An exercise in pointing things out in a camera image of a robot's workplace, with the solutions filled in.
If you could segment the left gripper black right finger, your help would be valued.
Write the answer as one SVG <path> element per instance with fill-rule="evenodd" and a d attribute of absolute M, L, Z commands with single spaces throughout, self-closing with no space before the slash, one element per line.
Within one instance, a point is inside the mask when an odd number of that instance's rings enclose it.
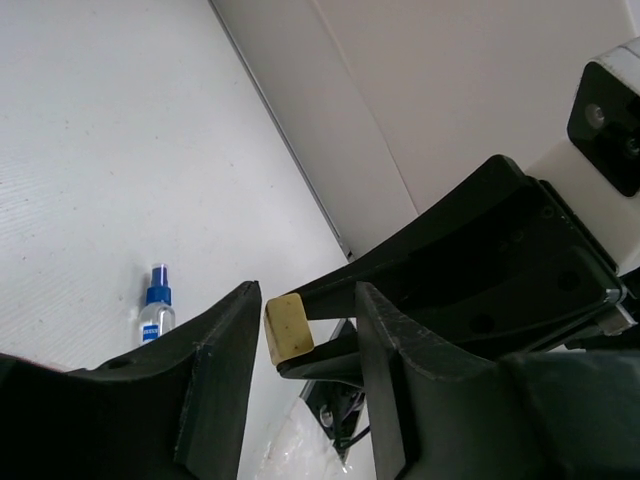
<path fill-rule="evenodd" d="M 380 479 L 635 479 L 635 352 L 479 358 L 355 292 Z"/>

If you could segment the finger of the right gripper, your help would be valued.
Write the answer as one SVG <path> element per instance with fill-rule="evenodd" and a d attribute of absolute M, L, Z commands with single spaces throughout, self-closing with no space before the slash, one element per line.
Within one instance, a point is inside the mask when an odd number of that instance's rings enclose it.
<path fill-rule="evenodd" d="M 356 331 L 340 335 L 315 347 L 311 352 L 277 365 L 282 378 L 337 382 L 364 387 Z"/>

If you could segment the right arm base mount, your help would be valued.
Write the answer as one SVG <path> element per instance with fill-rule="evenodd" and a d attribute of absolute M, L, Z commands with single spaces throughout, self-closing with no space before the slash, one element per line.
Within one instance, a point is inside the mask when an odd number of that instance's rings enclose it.
<path fill-rule="evenodd" d="M 353 322 L 342 319 L 330 340 L 352 331 L 356 331 Z M 351 448 L 369 433 L 368 427 L 358 426 L 365 403 L 363 388 L 337 382 L 307 381 L 301 398 L 339 459 L 345 463 Z"/>

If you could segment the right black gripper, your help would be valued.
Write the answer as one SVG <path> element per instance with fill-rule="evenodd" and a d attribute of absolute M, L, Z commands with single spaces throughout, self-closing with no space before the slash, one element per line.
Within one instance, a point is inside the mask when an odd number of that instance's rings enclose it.
<path fill-rule="evenodd" d="M 476 355 L 550 350 L 625 298 L 550 185 L 501 155 L 363 257 L 293 291 L 310 320 L 347 317 L 359 282 Z"/>

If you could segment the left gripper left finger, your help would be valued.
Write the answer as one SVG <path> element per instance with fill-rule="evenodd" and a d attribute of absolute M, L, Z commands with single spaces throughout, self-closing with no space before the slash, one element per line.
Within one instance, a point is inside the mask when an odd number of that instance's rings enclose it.
<path fill-rule="evenodd" d="M 261 290 L 93 370 L 1 359 L 5 479 L 233 479 L 257 349 Z"/>

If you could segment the tan eraser block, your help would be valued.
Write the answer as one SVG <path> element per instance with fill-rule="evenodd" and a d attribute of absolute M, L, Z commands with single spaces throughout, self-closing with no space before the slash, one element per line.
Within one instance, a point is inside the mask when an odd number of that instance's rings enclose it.
<path fill-rule="evenodd" d="M 274 366 L 305 355 L 315 347 L 304 304 L 298 293 L 270 299 L 265 306 L 263 323 Z"/>

